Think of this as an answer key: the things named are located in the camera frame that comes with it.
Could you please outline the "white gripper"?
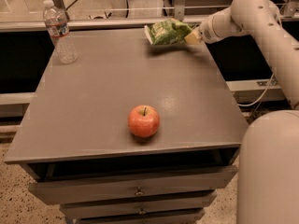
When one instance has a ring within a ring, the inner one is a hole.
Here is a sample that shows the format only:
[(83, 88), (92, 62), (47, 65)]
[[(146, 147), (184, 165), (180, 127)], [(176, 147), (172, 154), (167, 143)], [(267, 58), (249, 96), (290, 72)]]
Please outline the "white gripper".
[(192, 30), (184, 37), (188, 45), (198, 45), (202, 39), (208, 43), (216, 43), (232, 35), (231, 12), (219, 11), (202, 21), (198, 29)]

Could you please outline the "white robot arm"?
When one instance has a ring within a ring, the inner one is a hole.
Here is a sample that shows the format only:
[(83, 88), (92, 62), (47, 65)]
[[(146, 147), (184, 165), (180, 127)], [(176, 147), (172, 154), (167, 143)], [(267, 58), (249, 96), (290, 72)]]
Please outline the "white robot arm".
[(239, 151), (236, 224), (299, 224), (299, 43), (270, 0), (233, 0), (185, 37), (189, 44), (251, 36), (289, 108), (247, 128)]

